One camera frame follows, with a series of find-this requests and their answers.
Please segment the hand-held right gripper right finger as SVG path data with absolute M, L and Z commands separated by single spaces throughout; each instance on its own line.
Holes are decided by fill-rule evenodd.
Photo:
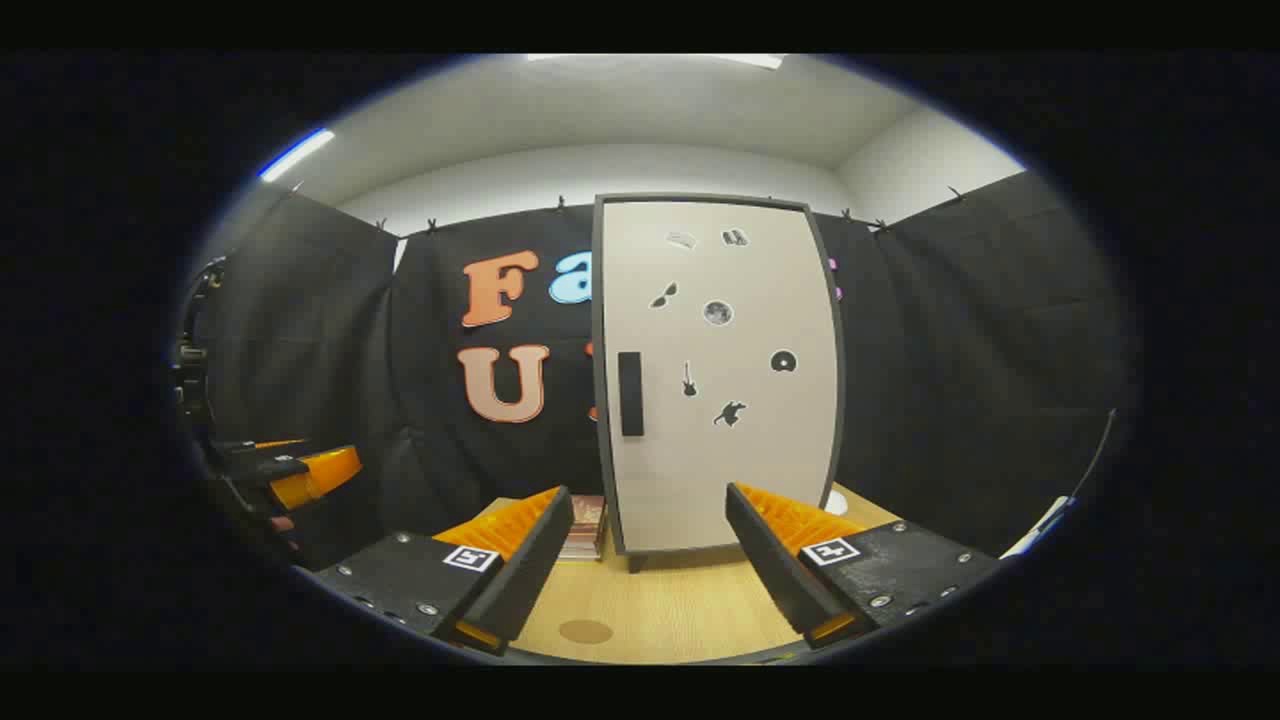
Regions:
M 726 488 L 724 516 L 774 606 L 813 650 L 909 623 L 1000 565 L 911 521 L 863 527 L 740 483 Z

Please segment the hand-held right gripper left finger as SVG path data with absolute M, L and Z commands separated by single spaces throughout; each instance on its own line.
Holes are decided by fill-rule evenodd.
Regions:
M 399 530 L 312 577 L 417 637 L 502 656 L 572 525 L 572 496 L 559 486 L 434 536 Z

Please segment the black backdrop cloth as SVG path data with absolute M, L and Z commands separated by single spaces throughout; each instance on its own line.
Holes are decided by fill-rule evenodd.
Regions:
M 602 495 L 630 553 L 721 544 L 737 482 L 844 486 L 1000 555 L 1088 496 L 1137 369 L 1125 301 L 1030 173 L 883 231 L 654 199 L 398 238 L 271 193 L 197 324 L 220 439 L 355 446 L 296 515 L 324 568 L 497 498 Z

